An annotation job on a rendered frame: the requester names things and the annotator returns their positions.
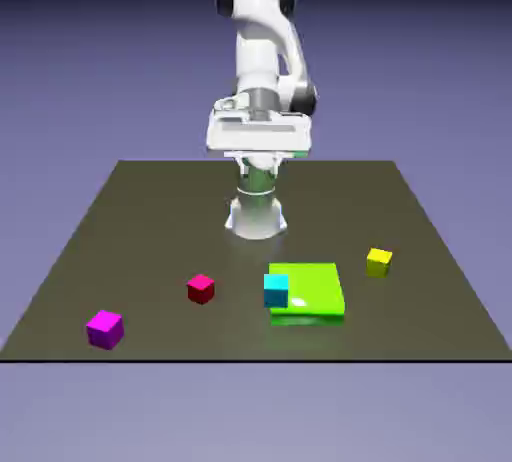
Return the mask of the small cyan cube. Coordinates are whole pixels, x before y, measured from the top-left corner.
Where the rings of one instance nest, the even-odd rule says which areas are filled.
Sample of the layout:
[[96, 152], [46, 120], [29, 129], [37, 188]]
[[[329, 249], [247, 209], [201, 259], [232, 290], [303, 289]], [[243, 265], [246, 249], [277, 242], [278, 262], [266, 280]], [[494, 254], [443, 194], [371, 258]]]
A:
[[286, 274], [265, 274], [263, 286], [266, 308], [288, 307], [289, 279]]

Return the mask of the small yellow cube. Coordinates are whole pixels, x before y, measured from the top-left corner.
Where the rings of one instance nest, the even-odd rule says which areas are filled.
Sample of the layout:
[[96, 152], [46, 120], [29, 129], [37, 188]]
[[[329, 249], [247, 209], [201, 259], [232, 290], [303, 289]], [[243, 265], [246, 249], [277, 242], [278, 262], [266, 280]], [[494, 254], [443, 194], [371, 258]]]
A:
[[391, 251], [372, 247], [366, 257], [366, 275], [370, 277], [386, 277], [392, 261]]

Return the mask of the small red cube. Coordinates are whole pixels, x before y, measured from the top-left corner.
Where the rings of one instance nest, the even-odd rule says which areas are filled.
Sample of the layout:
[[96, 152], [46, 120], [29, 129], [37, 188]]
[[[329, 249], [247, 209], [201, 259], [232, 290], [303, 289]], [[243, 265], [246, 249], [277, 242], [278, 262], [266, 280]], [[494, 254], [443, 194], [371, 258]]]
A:
[[215, 281], [203, 274], [197, 274], [187, 282], [187, 294], [190, 301], [204, 305], [215, 295]]

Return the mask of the small magenta cube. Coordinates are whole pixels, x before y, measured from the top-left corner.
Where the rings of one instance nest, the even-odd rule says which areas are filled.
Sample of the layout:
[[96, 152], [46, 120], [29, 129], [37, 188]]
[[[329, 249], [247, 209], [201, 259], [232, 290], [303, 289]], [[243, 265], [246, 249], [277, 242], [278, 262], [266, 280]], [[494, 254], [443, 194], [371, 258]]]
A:
[[90, 345], [104, 350], [112, 350], [124, 336], [121, 314], [100, 310], [86, 324]]

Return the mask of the large green box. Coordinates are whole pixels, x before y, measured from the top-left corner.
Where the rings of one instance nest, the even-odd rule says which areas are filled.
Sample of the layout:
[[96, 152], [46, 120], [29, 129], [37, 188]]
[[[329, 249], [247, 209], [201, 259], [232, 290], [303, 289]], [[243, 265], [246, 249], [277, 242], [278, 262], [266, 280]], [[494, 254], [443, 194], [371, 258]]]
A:
[[341, 325], [345, 300], [334, 262], [270, 263], [266, 274], [286, 274], [287, 308], [267, 308], [273, 326]]

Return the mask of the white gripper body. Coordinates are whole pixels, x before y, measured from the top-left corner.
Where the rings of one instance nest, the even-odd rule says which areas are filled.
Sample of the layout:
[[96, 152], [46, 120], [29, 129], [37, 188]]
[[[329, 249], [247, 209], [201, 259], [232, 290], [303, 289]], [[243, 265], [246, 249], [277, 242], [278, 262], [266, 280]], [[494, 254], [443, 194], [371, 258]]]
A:
[[306, 153], [312, 147], [311, 118], [269, 112], [269, 120], [251, 120], [248, 110], [213, 110], [206, 146], [217, 152]]

